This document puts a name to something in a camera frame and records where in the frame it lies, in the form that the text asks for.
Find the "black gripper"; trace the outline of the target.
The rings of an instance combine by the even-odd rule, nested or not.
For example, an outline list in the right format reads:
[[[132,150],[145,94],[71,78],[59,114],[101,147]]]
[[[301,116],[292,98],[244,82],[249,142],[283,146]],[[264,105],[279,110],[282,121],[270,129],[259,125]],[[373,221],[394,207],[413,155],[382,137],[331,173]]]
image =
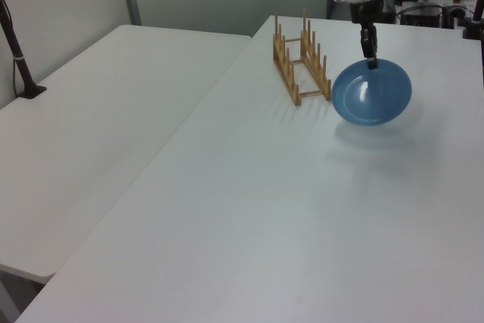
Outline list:
[[[383,13],[383,0],[363,0],[349,3],[353,23],[373,23]],[[361,48],[370,70],[377,68],[377,31],[375,26],[361,28]]]

